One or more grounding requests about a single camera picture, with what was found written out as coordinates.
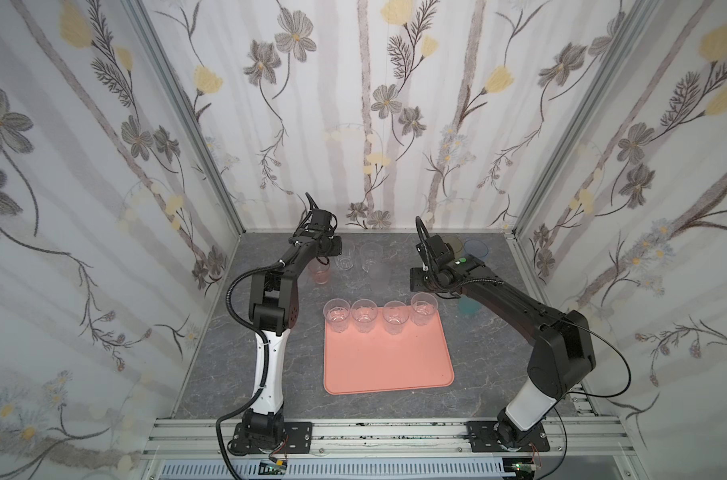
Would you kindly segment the clear faceted glass six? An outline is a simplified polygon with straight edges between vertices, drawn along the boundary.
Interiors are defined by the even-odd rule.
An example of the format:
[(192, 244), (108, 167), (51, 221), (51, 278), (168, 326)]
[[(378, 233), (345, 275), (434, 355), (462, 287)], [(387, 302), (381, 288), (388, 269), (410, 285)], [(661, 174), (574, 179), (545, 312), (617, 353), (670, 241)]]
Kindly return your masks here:
[(341, 298), (334, 298), (327, 301), (323, 307), (325, 325), (332, 332), (345, 332), (349, 324), (350, 308), (350, 304)]

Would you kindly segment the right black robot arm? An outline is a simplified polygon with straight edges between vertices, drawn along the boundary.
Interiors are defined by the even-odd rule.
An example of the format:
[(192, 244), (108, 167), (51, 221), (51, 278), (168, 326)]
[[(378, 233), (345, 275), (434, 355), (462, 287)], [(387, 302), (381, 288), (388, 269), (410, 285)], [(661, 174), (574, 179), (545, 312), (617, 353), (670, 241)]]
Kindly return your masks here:
[(597, 358), (587, 320), (575, 310), (549, 307), (499, 277), (475, 256), (457, 258), (439, 234), (417, 226), (421, 267), (409, 271), (413, 292), (459, 294), (479, 302), (521, 334), (533, 348), (527, 382), (497, 415), (493, 440), (506, 450), (541, 435), (541, 421), (569, 390), (595, 370)]

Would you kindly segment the clear faceted glass five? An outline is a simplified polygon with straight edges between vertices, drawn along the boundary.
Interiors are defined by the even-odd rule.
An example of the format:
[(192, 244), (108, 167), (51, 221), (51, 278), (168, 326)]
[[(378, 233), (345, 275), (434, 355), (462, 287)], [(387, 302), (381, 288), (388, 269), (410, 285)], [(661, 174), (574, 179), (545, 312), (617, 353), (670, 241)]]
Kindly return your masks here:
[(356, 331), (369, 333), (377, 326), (379, 306), (373, 300), (359, 299), (351, 305), (350, 314)]

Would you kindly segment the clear faceted glass one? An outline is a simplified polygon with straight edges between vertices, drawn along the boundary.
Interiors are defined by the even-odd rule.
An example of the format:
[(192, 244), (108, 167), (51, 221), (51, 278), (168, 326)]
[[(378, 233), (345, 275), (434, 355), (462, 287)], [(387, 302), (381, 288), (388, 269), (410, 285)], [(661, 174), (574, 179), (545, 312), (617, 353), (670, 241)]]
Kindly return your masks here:
[(371, 272), (371, 268), (383, 261), (383, 246), (375, 242), (365, 242), (359, 247), (361, 267), (364, 272)]

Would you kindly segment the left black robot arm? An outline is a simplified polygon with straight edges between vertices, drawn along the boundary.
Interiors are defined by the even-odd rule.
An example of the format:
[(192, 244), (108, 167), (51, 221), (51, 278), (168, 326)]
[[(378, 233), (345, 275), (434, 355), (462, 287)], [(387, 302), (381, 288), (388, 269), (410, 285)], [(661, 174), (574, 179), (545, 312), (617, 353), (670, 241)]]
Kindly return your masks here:
[(227, 287), (228, 315), (255, 336), (256, 365), (249, 400), (215, 423), (226, 457), (275, 452), (289, 440), (282, 374), (287, 340), (299, 314), (298, 280), (311, 261), (342, 253), (337, 225), (333, 213), (311, 207), (277, 260), (239, 274)]

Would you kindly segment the clear faceted glass four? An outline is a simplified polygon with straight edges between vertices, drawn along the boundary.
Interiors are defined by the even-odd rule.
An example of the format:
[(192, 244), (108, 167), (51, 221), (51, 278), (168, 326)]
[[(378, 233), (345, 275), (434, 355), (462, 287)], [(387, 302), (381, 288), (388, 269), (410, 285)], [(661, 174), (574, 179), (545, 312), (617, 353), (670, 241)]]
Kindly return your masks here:
[(405, 330), (409, 318), (411, 318), (409, 308), (403, 302), (397, 300), (387, 302), (381, 311), (383, 312), (385, 331), (391, 335), (401, 334)]

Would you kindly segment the pink rectangular tray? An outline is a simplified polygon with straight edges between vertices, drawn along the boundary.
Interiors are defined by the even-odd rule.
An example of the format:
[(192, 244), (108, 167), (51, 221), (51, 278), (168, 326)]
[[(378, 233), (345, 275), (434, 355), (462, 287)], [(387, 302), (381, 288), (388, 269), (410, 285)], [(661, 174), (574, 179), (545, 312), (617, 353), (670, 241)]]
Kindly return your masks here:
[(425, 326), (413, 322), (397, 335), (383, 318), (367, 333), (329, 325), (324, 332), (323, 384), (331, 395), (439, 388), (453, 384), (455, 372), (439, 314)]

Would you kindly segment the clear faceted glass two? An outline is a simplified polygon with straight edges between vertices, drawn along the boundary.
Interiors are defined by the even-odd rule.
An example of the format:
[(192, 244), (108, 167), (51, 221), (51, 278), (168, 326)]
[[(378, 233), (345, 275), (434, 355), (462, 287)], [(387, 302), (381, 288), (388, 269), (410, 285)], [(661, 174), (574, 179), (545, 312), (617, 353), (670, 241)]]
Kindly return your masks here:
[(340, 271), (349, 271), (354, 267), (354, 258), (346, 255), (337, 256), (335, 265)]

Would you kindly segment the clear faceted glass three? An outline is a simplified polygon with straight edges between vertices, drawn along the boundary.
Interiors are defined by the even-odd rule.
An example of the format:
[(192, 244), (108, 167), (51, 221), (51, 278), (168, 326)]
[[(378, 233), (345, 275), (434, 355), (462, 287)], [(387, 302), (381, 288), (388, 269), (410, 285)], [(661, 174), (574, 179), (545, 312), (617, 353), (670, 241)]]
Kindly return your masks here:
[(433, 294), (419, 292), (411, 297), (411, 320), (417, 326), (427, 326), (439, 311), (439, 302)]

